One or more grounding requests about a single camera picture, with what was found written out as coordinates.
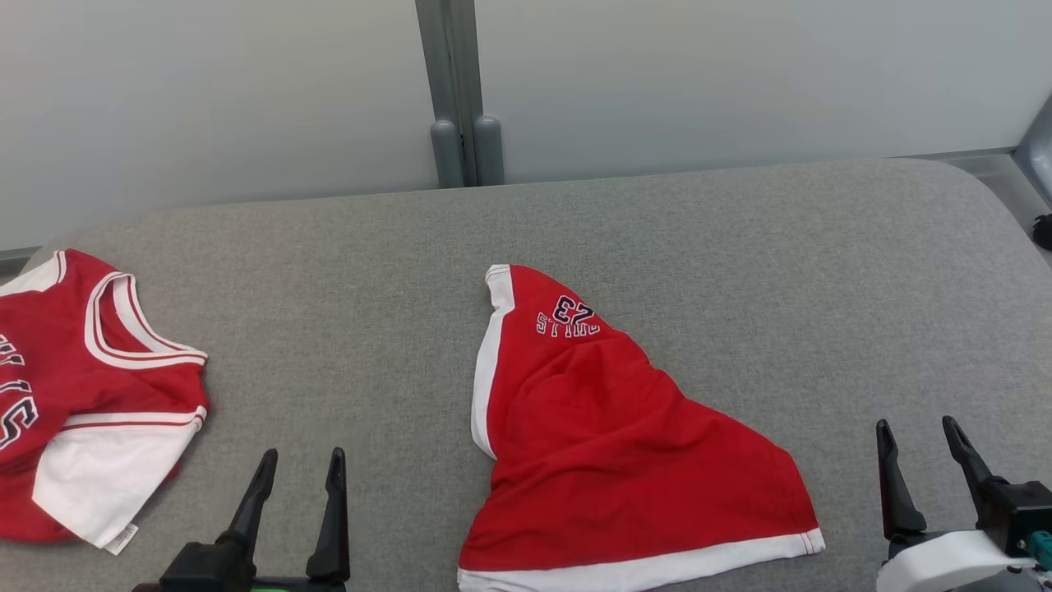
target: clothing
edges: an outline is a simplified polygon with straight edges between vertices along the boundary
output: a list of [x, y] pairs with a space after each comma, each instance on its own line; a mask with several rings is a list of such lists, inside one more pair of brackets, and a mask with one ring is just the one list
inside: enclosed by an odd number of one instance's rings
[[497, 464], [463, 591], [635, 591], [825, 549], [800, 472], [546, 274], [486, 273], [471, 429]]
[[120, 534], [207, 416], [206, 359], [158, 336], [135, 278], [84, 252], [0, 285], [0, 537]]

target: white partition panel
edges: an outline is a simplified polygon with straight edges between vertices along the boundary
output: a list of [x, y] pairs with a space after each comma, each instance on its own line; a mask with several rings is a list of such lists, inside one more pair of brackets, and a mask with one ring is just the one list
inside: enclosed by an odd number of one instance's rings
[[151, 208], [438, 186], [410, 0], [0, 14], [0, 250]]
[[509, 182], [1016, 145], [1048, 0], [485, 0]]

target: garment tag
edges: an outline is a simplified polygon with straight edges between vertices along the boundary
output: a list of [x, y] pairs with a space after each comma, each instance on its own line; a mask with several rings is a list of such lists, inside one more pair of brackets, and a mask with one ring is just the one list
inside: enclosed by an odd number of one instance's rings
[[128, 526], [124, 527], [124, 530], [122, 530], [121, 533], [118, 534], [113, 540], [107, 543], [103, 549], [109, 551], [114, 555], [120, 555], [121, 551], [128, 546], [128, 542], [132, 540], [132, 537], [135, 536], [135, 533], [137, 532], [139, 532], [139, 527], [128, 523]]

